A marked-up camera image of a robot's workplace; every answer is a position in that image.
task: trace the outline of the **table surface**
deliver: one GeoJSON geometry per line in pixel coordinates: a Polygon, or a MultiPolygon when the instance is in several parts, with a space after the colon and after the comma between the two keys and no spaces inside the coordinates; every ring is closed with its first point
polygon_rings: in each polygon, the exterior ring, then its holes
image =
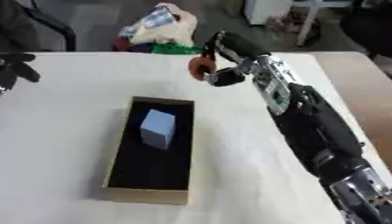
{"type": "MultiPolygon", "coordinates": [[[[0,101],[0,222],[343,223],[317,180],[296,160],[250,81],[210,87],[187,74],[192,56],[119,52],[38,53],[40,83],[20,80],[0,101]],[[195,101],[186,206],[104,200],[109,148],[134,95],[195,101]]],[[[389,171],[307,54],[278,53],[366,143],[389,171]]],[[[221,60],[220,66],[229,62],[221,60]]]]}

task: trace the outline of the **black glove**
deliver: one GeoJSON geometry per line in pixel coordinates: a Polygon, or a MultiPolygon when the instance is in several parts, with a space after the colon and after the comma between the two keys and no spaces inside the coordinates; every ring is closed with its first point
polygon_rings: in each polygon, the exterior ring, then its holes
{"type": "Polygon", "coordinates": [[[39,81],[39,74],[26,61],[35,60],[35,56],[29,53],[6,53],[0,54],[0,93],[12,89],[18,77],[31,82],[39,81]]]}

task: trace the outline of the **robotic hand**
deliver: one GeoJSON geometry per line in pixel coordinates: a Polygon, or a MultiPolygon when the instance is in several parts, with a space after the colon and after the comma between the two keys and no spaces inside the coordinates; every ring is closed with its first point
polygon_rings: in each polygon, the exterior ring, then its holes
{"type": "Polygon", "coordinates": [[[29,53],[0,53],[0,95],[12,89],[18,77],[39,81],[39,74],[25,64],[34,59],[35,56],[29,53]]]}
{"type": "Polygon", "coordinates": [[[343,214],[346,223],[392,223],[392,190],[364,159],[362,143],[331,105],[304,85],[282,60],[234,33],[218,32],[189,63],[191,75],[216,87],[253,83],[304,168],[343,214]],[[215,50],[236,63],[216,71],[215,50]]]}

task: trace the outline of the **light blue cube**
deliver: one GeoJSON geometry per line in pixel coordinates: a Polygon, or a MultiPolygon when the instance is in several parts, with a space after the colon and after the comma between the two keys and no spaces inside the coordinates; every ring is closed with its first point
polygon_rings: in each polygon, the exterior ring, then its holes
{"type": "Polygon", "coordinates": [[[140,126],[145,144],[167,150],[174,135],[176,117],[151,109],[140,126]]]}

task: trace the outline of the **chair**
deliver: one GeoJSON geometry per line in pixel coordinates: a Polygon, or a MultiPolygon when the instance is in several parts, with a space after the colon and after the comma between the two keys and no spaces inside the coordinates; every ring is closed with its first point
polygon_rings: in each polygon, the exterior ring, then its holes
{"type": "Polygon", "coordinates": [[[297,46],[303,46],[313,22],[320,9],[323,8],[347,8],[351,6],[352,0],[295,0],[293,6],[309,8],[309,13],[297,38],[297,46]]]}
{"type": "Polygon", "coordinates": [[[392,58],[392,3],[362,8],[363,0],[354,1],[352,11],[340,22],[343,32],[367,49],[368,57],[392,58]]]}
{"type": "Polygon", "coordinates": [[[31,7],[21,3],[18,4],[29,18],[61,34],[65,40],[65,49],[67,52],[74,52],[76,50],[76,35],[71,26],[45,14],[39,9],[35,0],[30,0],[31,7]]]}

